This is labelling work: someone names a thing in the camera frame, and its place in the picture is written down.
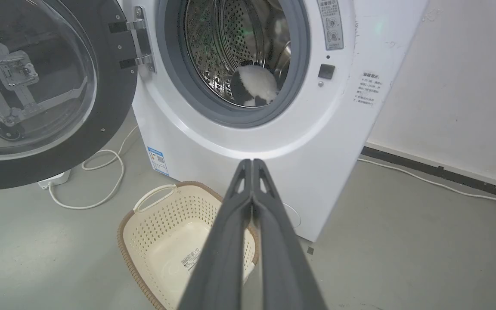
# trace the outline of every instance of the washing machine door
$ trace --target washing machine door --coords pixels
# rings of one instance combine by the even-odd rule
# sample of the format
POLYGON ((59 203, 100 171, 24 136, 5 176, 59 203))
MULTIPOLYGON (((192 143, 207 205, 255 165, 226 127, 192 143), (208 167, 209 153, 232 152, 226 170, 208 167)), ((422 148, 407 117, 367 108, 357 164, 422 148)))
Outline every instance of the washing machine door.
POLYGON ((136 88, 129 24, 116 0, 0 0, 0 189, 69 170, 116 133, 136 88))

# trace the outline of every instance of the washing machine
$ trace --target washing machine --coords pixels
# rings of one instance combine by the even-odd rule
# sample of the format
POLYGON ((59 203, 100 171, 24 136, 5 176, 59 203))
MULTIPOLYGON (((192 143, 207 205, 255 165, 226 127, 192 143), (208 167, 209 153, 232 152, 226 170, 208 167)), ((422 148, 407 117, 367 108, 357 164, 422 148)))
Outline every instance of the washing machine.
POLYGON ((224 194, 242 159, 261 158, 295 231, 315 241, 426 5, 0 0, 0 189, 78 165, 133 104, 139 164, 224 194), (272 98, 235 91, 255 67, 272 98))

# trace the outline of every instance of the barcode label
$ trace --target barcode label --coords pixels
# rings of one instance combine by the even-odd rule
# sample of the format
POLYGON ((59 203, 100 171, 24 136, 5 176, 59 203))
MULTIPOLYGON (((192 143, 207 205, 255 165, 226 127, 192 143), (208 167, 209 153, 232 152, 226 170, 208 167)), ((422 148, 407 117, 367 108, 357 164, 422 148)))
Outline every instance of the barcode label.
POLYGON ((181 260, 181 265, 187 269, 189 273, 195 270, 196 263, 198 263, 198 258, 200 256, 200 249, 196 248, 191 251, 184 259, 181 260))
POLYGON ((164 154, 155 149, 148 148, 148 154, 150 156, 150 162, 152 163, 152 167, 154 170, 163 173, 165 175, 169 175, 167 171, 166 160, 164 159, 164 154))

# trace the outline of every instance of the plastic basket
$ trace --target plastic basket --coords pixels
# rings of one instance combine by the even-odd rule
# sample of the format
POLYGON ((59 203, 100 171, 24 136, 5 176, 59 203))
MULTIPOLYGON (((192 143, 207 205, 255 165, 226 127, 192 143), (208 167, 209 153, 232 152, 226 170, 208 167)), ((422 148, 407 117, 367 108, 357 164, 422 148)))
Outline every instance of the plastic basket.
MULTIPOLYGON (((120 223, 118 246, 133 278, 158 310, 177 308, 197 258, 222 204, 222 197, 198 182, 164 185, 148 192, 120 223), (169 194, 140 208, 150 196, 169 194)), ((259 238, 244 233, 244 279, 259 259, 259 238)))

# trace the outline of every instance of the white cable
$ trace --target white cable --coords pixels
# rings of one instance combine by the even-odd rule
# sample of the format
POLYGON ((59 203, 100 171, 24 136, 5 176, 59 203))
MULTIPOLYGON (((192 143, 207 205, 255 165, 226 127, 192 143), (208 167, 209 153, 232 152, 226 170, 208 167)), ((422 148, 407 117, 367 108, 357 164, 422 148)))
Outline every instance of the white cable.
POLYGON ((476 194, 469 194, 467 192, 461 192, 460 190, 456 190, 454 188, 450 188, 449 186, 447 185, 443 185, 443 184, 439 184, 439 183, 436 183, 436 182, 433 182, 433 181, 430 181, 430 180, 427 180, 425 178, 421 178, 419 176, 417 176, 416 174, 414 173, 410 173, 409 171, 406 171, 406 170, 403 170, 401 168, 398 168, 398 167, 392 167, 392 166, 388 166, 388 165, 384 165, 384 164, 379 164, 379 163, 376 163, 374 161, 368 161, 366 159, 357 159, 358 161, 364 161, 365 163, 369 163, 369 164, 373 164, 373 165, 377 165, 377 166, 380 166, 380 167, 387 167, 388 169, 393 169, 393 170, 397 170, 397 171, 401 171, 402 173, 406 173, 408 175, 411 175, 412 177, 415 177, 421 181, 424 181, 426 183, 429 183, 429 184, 433 184, 433 185, 437 185, 439 187, 442 187, 442 188, 445 188, 445 189, 448 189, 452 192, 456 192, 458 194, 461 194, 461 195, 464 195, 464 196, 468 196, 468 197, 475 197, 475 198, 484 198, 484 199, 489 199, 489 200, 494 200, 496 202, 496 198, 494 197, 489 197, 489 196, 483 196, 483 195, 476 195, 476 194))
POLYGON ((120 186, 120 183, 122 183, 122 179, 124 178, 124 173, 126 171, 126 167, 124 166, 124 162, 122 161, 122 158, 120 157, 120 153, 122 152, 122 149, 124 148, 124 144, 126 144, 126 140, 131 136, 131 134, 136 130, 138 129, 139 126, 135 126, 135 128, 133 128, 130 133, 127 135, 126 139, 124 139, 124 141, 122 142, 122 146, 120 146, 120 149, 118 150, 118 153, 114 152, 113 150, 111 149, 102 149, 100 151, 98 151, 97 153, 93 154, 93 155, 97 155, 99 153, 103 153, 103 152, 108 152, 108 153, 112 153, 114 154, 114 158, 111 159, 110 161, 108 161, 107 163, 104 163, 102 165, 98 165, 97 167, 86 167, 85 166, 85 163, 87 163, 88 161, 90 161, 91 159, 87 159, 86 161, 84 161, 83 163, 81 163, 81 168, 86 170, 86 171, 92 171, 92 170, 97 170, 97 169, 100 169, 102 167, 106 167, 108 166, 109 164, 112 164, 114 163, 114 161, 116 161, 116 159, 118 159, 118 161, 120 162, 120 165, 122 166, 122 173, 120 173, 120 178, 118 178, 118 182, 116 182, 116 185, 114 185, 114 188, 112 189, 112 192, 110 192, 110 194, 108 194, 108 196, 106 196, 106 198, 104 198, 103 200, 101 200, 100 202, 97 202, 96 204, 94 205, 91 205, 91 206, 86 206, 86 207, 75 207, 75 206, 69 206, 69 205, 65 205, 63 204, 62 202, 60 202, 59 200, 57 200, 57 197, 55 197, 55 193, 53 192, 53 184, 49 183, 49 194, 51 194, 51 198, 53 198, 53 200, 61 207, 64 207, 64 208, 68 208, 68 209, 72 209, 72 210, 87 210, 87 209, 91 209, 91 208, 95 208, 96 206, 100 206, 102 204, 104 204, 105 202, 108 202, 108 200, 110 198, 112 198, 112 196, 116 193, 116 190, 118 190, 118 187, 120 186))

